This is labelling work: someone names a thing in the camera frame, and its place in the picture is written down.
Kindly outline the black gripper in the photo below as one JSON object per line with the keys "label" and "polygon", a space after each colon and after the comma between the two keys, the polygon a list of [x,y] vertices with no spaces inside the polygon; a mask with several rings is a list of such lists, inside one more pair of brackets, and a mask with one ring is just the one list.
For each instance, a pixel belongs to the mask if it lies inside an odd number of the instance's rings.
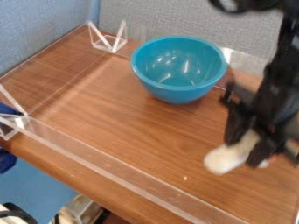
{"label": "black gripper", "polygon": [[238,143],[249,130],[258,137],[245,155],[245,164],[256,168],[286,150],[289,139],[299,142],[299,66],[266,65],[257,91],[228,83],[220,101],[228,107],[226,146]]}

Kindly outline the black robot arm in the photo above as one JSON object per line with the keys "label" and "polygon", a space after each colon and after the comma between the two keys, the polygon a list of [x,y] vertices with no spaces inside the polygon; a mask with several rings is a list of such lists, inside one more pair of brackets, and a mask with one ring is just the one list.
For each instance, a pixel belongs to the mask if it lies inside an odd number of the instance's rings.
{"label": "black robot arm", "polygon": [[224,144],[206,154],[204,166],[224,173],[240,165],[265,166],[285,151],[286,141],[299,140],[299,0],[232,0],[233,10],[220,0],[208,1],[228,14],[282,13],[274,56],[257,90],[230,82],[220,98],[228,108]]}

